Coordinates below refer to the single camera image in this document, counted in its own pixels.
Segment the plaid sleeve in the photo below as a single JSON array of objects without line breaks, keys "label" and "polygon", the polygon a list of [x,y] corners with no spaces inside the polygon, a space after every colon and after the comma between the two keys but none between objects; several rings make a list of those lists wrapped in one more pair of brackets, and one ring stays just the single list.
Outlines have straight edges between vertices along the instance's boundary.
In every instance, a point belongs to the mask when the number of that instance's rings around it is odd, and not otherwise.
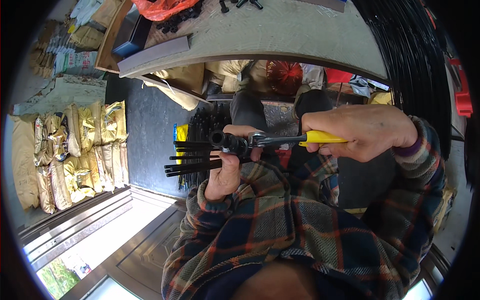
[{"label": "plaid sleeve", "polygon": [[186,282],[178,274],[187,261],[204,251],[215,239],[231,214],[231,197],[220,203],[205,199],[208,180],[192,189],[187,197],[187,214],[180,223],[180,237],[165,261],[162,276],[163,299],[176,299]]},{"label": "plaid sleeve", "polygon": [[420,271],[441,209],[444,162],[437,133],[424,120],[410,117],[419,137],[409,148],[392,149],[398,176],[386,197],[370,204],[362,220],[381,238],[406,290]]}]

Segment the yellow wrench handle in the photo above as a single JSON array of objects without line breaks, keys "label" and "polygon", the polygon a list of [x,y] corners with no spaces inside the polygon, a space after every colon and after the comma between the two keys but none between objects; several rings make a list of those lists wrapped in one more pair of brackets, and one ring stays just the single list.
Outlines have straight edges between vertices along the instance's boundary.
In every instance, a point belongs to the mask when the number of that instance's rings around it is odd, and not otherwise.
[{"label": "yellow wrench handle", "polygon": [[347,140],[342,139],[336,135],[319,130],[307,131],[307,141],[300,142],[299,145],[306,147],[307,143],[345,143]]}]

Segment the knee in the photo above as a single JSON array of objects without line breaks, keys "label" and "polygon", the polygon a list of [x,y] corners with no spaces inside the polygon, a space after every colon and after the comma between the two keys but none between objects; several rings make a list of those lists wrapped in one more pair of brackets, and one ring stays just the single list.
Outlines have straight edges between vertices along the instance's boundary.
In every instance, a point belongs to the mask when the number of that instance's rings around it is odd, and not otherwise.
[{"label": "knee", "polygon": [[327,96],[325,91],[310,90],[301,94],[296,109],[297,115],[300,115],[302,112],[331,110],[333,109],[333,105],[332,100]]}]

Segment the bundle of black rods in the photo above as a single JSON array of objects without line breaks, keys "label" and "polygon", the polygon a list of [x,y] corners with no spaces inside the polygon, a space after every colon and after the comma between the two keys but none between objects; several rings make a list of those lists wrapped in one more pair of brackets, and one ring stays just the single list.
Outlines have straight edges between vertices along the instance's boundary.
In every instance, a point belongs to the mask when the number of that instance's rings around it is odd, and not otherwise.
[{"label": "bundle of black rods", "polygon": [[395,106],[427,120],[450,154],[451,104],[444,55],[420,0],[352,0],[382,55]]},{"label": "bundle of black rods", "polygon": [[177,152],[183,154],[169,158],[172,162],[181,160],[181,164],[165,165],[167,177],[179,177],[179,191],[189,191],[200,185],[208,178],[211,169],[222,166],[218,156],[210,155],[211,151],[218,148],[209,143],[208,137],[212,131],[223,129],[227,124],[231,124],[231,119],[223,104],[214,105],[211,112],[197,108],[195,115],[190,118],[186,141],[174,141]]}]

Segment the yellow sack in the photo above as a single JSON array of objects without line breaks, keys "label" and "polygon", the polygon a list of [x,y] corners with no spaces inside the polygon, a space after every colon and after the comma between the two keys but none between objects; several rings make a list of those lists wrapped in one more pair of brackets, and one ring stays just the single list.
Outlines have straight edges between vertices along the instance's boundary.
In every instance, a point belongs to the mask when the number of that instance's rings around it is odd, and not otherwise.
[{"label": "yellow sack", "polygon": [[112,108],[107,111],[105,106],[102,105],[100,116],[102,145],[114,142],[117,135],[117,123],[115,122],[115,114],[113,114]]},{"label": "yellow sack", "polygon": [[84,176],[89,172],[90,170],[82,168],[78,157],[70,156],[63,161],[65,183],[73,203],[79,202],[87,196],[95,196],[95,191],[92,188],[79,187],[79,182],[82,182]]},{"label": "yellow sack", "polygon": [[40,192],[40,207],[47,214],[53,214],[55,212],[55,200],[53,198],[50,177],[51,174],[48,166],[36,168],[36,179]]},{"label": "yellow sack", "polygon": [[125,118],[125,100],[122,102],[115,102],[112,106],[120,106],[120,109],[115,110],[115,122],[117,123],[116,142],[125,142],[127,139],[127,119]]},{"label": "yellow sack", "polygon": [[39,115],[35,120],[35,152],[33,162],[35,166],[46,166],[53,158],[53,143],[48,138],[47,124],[51,127],[51,115]]},{"label": "yellow sack", "polygon": [[83,153],[78,159],[80,160],[80,166],[82,169],[90,171],[85,176],[80,177],[80,186],[88,186],[93,188],[92,169],[90,168],[90,163],[88,162],[88,153]]},{"label": "yellow sack", "polygon": [[93,125],[95,127],[95,135],[93,138],[93,146],[100,146],[102,144],[102,138],[101,138],[101,111],[102,109],[100,108],[101,104],[100,102],[95,102],[92,103],[89,108],[90,111],[92,112],[92,118],[93,118]]},{"label": "yellow sack", "polygon": [[120,164],[123,178],[123,184],[130,185],[128,178],[128,158],[127,158],[127,143],[120,143]]},{"label": "yellow sack", "polygon": [[78,109],[75,103],[65,108],[65,116],[67,117],[68,138],[67,149],[70,155],[79,157],[80,149],[80,129],[78,126]]},{"label": "yellow sack", "polygon": [[57,161],[63,161],[67,157],[67,120],[61,112],[55,113],[51,117],[51,134],[48,138],[53,143],[53,157]]},{"label": "yellow sack", "polygon": [[78,109],[78,121],[80,124],[80,144],[82,153],[87,153],[92,149],[95,139],[95,126],[92,112],[88,108]]},{"label": "yellow sack", "polygon": [[115,187],[113,186],[113,179],[111,175],[105,169],[102,147],[97,146],[94,149],[95,149],[96,164],[98,166],[98,175],[100,177],[100,182],[102,183],[103,190],[107,192],[111,192],[115,189]]},{"label": "yellow sack", "polygon": [[59,210],[69,208],[72,205],[72,199],[70,198],[67,183],[65,182],[63,162],[53,159],[49,169],[52,175],[51,182],[55,206]]},{"label": "yellow sack", "polygon": [[367,104],[388,104],[392,105],[392,93],[376,92],[370,96]]},{"label": "yellow sack", "polygon": [[250,60],[209,61],[205,63],[205,69],[213,73],[237,78],[238,73],[240,73],[249,62]]},{"label": "yellow sack", "polygon": [[118,142],[112,143],[112,175],[113,184],[117,188],[125,187],[123,185],[123,175],[120,162],[120,145]]},{"label": "yellow sack", "polygon": [[35,164],[32,160],[35,152],[35,115],[11,116],[12,133],[12,171],[18,200],[23,209],[38,207],[38,183]]},{"label": "yellow sack", "polygon": [[102,182],[100,181],[100,175],[98,173],[98,165],[96,163],[95,149],[92,148],[87,153],[88,155],[88,165],[90,166],[90,176],[92,177],[93,189],[95,192],[102,192]]},{"label": "yellow sack", "polygon": [[[187,91],[193,91],[197,94],[202,94],[202,87],[204,82],[204,63],[195,63],[188,66],[175,67],[171,69],[161,70],[153,72],[162,79],[168,80],[168,82],[174,86],[178,86],[186,89]],[[177,102],[186,110],[193,110],[197,107],[199,100],[187,96],[179,92],[173,92],[168,87],[163,87],[157,84],[144,81],[147,86],[155,86],[160,91],[165,93],[170,99]]]},{"label": "yellow sack", "polygon": [[70,36],[70,41],[85,50],[98,49],[102,43],[103,33],[89,26],[80,26]]}]

